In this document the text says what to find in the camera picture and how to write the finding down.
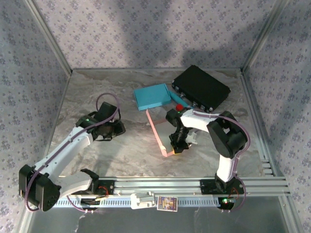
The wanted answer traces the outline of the pink paper box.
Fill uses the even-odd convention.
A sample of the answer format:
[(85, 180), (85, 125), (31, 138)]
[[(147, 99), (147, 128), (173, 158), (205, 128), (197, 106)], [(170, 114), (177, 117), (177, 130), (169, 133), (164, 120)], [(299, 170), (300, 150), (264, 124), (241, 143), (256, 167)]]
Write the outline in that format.
[(174, 127), (171, 126), (164, 118), (153, 121), (148, 109), (145, 111), (145, 113), (162, 156), (170, 157), (176, 155), (169, 139), (169, 135), (173, 133)]

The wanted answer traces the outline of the blue paper box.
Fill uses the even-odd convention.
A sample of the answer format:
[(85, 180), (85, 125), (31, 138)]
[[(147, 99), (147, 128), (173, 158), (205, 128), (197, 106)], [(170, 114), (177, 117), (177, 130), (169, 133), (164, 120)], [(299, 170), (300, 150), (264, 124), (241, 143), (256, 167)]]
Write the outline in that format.
[(139, 111), (163, 106), (171, 102), (169, 91), (164, 83), (135, 89), (134, 97)]

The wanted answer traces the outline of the teal marker pen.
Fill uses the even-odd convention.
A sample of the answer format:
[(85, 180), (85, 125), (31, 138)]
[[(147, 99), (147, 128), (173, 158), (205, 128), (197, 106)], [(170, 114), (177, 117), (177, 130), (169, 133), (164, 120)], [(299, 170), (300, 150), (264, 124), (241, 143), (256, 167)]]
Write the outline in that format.
[(179, 97), (176, 93), (174, 93), (173, 91), (169, 90), (169, 95), (171, 97), (171, 99), (173, 99), (177, 104), (181, 104), (183, 107), (188, 107), (193, 109), (192, 106), (190, 106), (189, 104), (187, 104), (181, 97)]

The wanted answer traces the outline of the printed picture card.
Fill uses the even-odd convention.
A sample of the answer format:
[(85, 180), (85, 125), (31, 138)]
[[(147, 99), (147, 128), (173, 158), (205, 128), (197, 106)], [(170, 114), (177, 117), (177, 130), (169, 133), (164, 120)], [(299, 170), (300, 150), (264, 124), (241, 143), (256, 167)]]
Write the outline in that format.
[(177, 212), (178, 210), (178, 198), (159, 196), (157, 199), (157, 210)]

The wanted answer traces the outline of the black flat case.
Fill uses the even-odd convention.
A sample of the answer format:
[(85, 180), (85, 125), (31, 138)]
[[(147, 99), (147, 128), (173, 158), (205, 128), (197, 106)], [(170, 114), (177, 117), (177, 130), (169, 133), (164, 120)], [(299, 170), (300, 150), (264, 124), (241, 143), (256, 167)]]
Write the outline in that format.
[(230, 88), (198, 66), (191, 65), (172, 82), (172, 88), (205, 112), (213, 112), (224, 102)]

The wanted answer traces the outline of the black round controller board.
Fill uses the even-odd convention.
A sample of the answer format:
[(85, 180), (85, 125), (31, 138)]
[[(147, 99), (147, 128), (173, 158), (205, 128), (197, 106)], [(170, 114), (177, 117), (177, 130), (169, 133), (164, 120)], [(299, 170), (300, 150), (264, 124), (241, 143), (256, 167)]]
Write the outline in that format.
[(234, 208), (234, 205), (238, 199), (238, 197), (218, 197), (219, 205), (217, 206), (217, 208), (222, 211), (230, 212)]

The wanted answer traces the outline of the aluminium mounting rail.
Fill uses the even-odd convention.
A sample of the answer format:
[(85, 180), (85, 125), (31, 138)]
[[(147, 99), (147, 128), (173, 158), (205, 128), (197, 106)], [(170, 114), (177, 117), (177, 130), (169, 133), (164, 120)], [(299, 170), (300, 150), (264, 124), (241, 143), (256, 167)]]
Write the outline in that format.
[[(153, 192), (157, 196), (199, 196), (203, 195), (201, 194), (200, 189), (200, 180), (202, 179), (213, 180), (212, 177), (96, 178), (91, 177), (84, 172), (79, 172), (75, 175), (58, 178), (55, 181), (51, 181), (45, 176), (36, 178), (31, 184), (29, 197), (37, 200), (39, 194), (49, 194), (55, 199), (59, 199), (67, 195), (89, 195), (91, 197), (98, 196), (92, 192), (92, 187), (97, 180), (115, 180), (114, 193), (110, 196), (129, 196), (133, 193), (144, 193), (148, 191)], [(235, 190), (229, 195), (220, 194), (213, 196), (280, 196), (288, 195), (290, 192), (287, 182), (283, 177), (242, 178), (241, 181), (244, 185), (244, 194), (238, 194)]]

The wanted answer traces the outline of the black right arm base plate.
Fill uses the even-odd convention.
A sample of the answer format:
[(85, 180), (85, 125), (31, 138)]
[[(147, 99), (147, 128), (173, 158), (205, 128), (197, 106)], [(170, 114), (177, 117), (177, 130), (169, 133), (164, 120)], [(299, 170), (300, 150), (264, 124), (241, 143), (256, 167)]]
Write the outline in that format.
[(227, 183), (224, 183), (221, 180), (202, 179), (200, 180), (200, 189), (201, 194), (203, 195), (229, 195), (235, 190), (238, 194), (244, 194), (242, 183), (235, 178)]

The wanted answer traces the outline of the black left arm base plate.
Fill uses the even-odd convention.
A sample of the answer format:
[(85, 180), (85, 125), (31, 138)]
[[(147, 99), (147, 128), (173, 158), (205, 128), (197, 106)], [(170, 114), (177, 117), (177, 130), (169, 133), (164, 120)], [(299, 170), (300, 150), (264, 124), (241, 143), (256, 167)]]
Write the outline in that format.
[(98, 196), (113, 195), (115, 188), (115, 180), (97, 180), (95, 181), (92, 192)]

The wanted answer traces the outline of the white plastic bracket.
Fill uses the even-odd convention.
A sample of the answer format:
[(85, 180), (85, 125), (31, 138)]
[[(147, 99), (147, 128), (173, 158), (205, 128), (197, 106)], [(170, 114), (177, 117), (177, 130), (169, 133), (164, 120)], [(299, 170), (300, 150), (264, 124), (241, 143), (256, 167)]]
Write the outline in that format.
[(156, 199), (153, 192), (133, 193), (130, 195), (131, 209), (145, 209), (156, 206)]

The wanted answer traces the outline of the aluminium corner post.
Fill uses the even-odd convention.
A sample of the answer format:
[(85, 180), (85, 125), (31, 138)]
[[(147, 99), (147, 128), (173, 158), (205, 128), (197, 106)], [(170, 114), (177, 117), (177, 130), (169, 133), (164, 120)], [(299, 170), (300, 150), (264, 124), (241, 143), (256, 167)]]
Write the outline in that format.
[(61, 51), (61, 48), (59, 47), (55, 37), (53, 36), (51, 29), (49, 28), (42, 13), (40, 12), (40, 9), (38, 8), (35, 0), (23, 0), (23, 1), (26, 4), (27, 8), (29, 9), (30, 13), (32, 14), (34, 20), (36, 21), (38, 27), (40, 28), (51, 50), (56, 56), (56, 59), (59, 62), (60, 66), (66, 72), (66, 74), (70, 77), (72, 74), (72, 69), (70, 65), (68, 64), (65, 58), (65, 55)]
[(256, 42), (250, 50), (243, 66), (241, 67), (242, 74), (245, 74), (255, 62), (260, 50), (268, 39), (269, 34), (271, 33), (272, 29), (278, 22), (281, 14), (290, 3), (290, 1), (291, 0), (275, 0), (270, 13), (267, 15), (267, 18), (258, 34)]

